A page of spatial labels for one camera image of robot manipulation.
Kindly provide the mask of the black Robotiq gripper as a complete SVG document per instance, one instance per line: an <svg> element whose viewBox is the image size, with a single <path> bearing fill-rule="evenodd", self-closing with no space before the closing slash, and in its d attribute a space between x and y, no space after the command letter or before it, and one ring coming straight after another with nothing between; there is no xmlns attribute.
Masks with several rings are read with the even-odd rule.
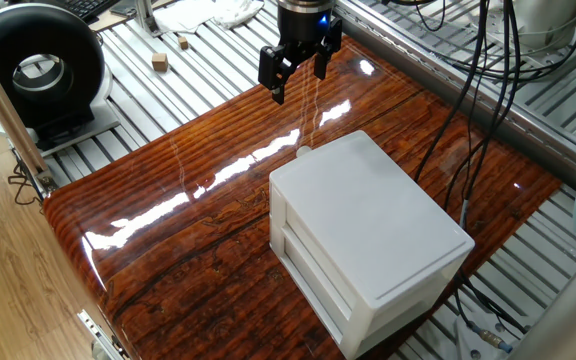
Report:
<svg viewBox="0 0 576 360"><path fill-rule="evenodd" d="M280 40L274 47L260 50L258 81L278 104L284 103L285 85L297 67L307 59L307 47L317 44L314 75L324 80L327 64L341 48L342 19L332 19L332 10L300 13L278 9Z"/></svg>

